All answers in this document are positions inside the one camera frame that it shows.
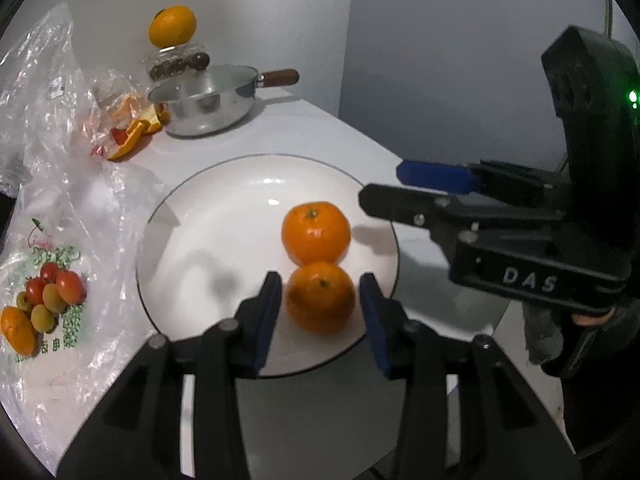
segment orange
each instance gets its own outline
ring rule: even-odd
[[[187,43],[196,32],[196,16],[189,7],[162,9],[149,25],[149,41],[158,48]]]
[[[282,222],[282,243],[299,265],[334,264],[351,241],[351,227],[342,212],[328,202],[295,206]]]
[[[26,314],[14,306],[6,306],[0,318],[2,334],[18,354],[31,356],[36,350],[36,333]]]
[[[353,283],[346,272],[334,264],[315,262],[293,272],[285,307],[300,328],[332,334],[344,328],[355,298]]]

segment clear plastic bag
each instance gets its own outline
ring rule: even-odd
[[[151,105],[137,83],[117,70],[92,69],[86,72],[86,78],[100,110],[111,118],[115,128],[126,128]]]
[[[65,4],[38,22],[9,54],[18,68],[0,101],[0,132],[24,154],[27,170],[0,256],[2,305],[15,305],[25,280],[47,261],[74,270],[86,285],[84,303],[66,308],[34,356],[22,358],[0,342],[0,401],[52,472],[153,332],[138,297],[135,257],[164,193],[147,170],[90,155],[111,123],[73,55],[72,30]]]

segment printed label on bag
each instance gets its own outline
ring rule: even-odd
[[[65,83],[62,81],[62,76],[58,76],[53,81],[49,81],[49,92],[47,93],[47,99],[55,99],[65,93]]]
[[[46,221],[32,218],[33,228],[27,236],[27,247],[31,254],[28,260],[17,266],[10,276],[11,283],[25,283],[31,276],[37,276],[46,262],[54,262],[60,269],[69,269],[81,258],[78,248],[72,245],[55,246],[45,228]],[[15,362],[21,363],[37,358],[40,354],[57,352],[65,348],[74,348],[78,344],[78,336],[82,328],[84,305],[69,305],[64,313],[58,316],[52,332],[42,335],[38,351],[34,356],[15,355]]]

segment cooking pot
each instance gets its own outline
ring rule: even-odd
[[[149,92],[154,104],[171,115],[165,125],[176,137],[213,134],[242,119],[255,101],[255,89],[294,85],[300,74],[292,68],[259,72],[250,66],[217,65],[168,79]]]

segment screw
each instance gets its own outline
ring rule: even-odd
[[[232,317],[227,317],[218,323],[218,328],[222,330],[222,332],[234,332],[238,330],[240,323],[238,323],[237,319]]]
[[[451,202],[451,200],[449,200],[448,198],[445,198],[443,196],[441,196],[440,198],[437,198],[436,200],[433,201],[433,203],[438,206],[438,207],[447,207],[449,205],[449,203]]]
[[[485,350],[488,350],[491,347],[491,338],[486,334],[481,334],[476,337],[476,344],[480,345]]]
[[[473,231],[462,231],[458,233],[458,240],[465,244],[475,244],[478,241],[478,233]]]
[[[420,325],[420,321],[409,319],[402,324],[402,328],[404,328],[404,330],[409,334],[415,334],[418,333],[418,330],[420,330]]]
[[[159,350],[168,342],[169,340],[164,334],[156,334],[149,340],[149,346],[151,346],[151,348],[153,348],[154,350]]]

